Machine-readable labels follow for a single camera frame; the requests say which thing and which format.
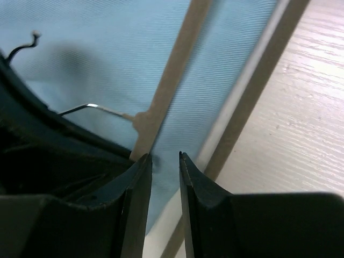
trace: brown edge trim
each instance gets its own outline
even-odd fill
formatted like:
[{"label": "brown edge trim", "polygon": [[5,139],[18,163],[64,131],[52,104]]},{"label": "brown edge trim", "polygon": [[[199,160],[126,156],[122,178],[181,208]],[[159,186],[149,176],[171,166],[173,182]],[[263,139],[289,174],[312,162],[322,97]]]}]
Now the brown edge trim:
[{"label": "brown edge trim", "polygon": [[[285,8],[262,58],[253,72],[219,144],[206,166],[204,174],[210,179],[216,180],[220,174],[309,1],[290,0]],[[183,240],[184,227],[182,219],[180,219],[160,258],[174,258]]]}]

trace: brown strap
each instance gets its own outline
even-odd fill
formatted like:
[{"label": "brown strap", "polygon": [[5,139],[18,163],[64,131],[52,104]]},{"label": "brown strap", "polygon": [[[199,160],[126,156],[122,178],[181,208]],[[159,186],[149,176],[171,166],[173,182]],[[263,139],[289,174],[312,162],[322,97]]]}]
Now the brown strap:
[{"label": "brown strap", "polygon": [[137,113],[133,119],[139,136],[131,160],[137,161],[151,151],[211,3],[212,0],[191,0],[152,103],[146,112]]}]

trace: blue fabric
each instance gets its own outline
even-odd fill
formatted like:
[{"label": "blue fabric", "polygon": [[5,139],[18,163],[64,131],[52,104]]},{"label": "blue fabric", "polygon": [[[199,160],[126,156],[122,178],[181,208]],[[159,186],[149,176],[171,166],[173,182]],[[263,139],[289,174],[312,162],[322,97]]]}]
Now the blue fabric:
[{"label": "blue fabric", "polygon": [[[145,111],[190,0],[0,0],[0,48],[41,32],[13,67],[53,110],[96,103]],[[214,0],[153,153],[147,231],[179,187],[178,152],[195,159],[277,0]],[[97,110],[67,116],[132,149],[128,121]]]}]

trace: wooden table surface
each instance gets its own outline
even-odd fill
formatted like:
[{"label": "wooden table surface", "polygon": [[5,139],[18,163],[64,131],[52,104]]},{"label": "wooden table surface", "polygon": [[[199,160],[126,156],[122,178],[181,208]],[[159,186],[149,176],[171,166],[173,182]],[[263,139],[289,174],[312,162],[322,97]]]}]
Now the wooden table surface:
[{"label": "wooden table surface", "polygon": [[343,0],[310,2],[217,183],[344,196]]}]

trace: black object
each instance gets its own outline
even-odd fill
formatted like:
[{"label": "black object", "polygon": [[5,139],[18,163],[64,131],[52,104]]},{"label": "black object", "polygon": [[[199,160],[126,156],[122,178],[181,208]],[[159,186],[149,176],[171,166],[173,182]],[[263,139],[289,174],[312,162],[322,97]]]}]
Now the black object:
[{"label": "black object", "polygon": [[344,202],[330,193],[233,195],[180,154],[187,258],[344,257]]},{"label": "black object", "polygon": [[152,159],[52,112],[0,54],[0,257],[141,257]]}]

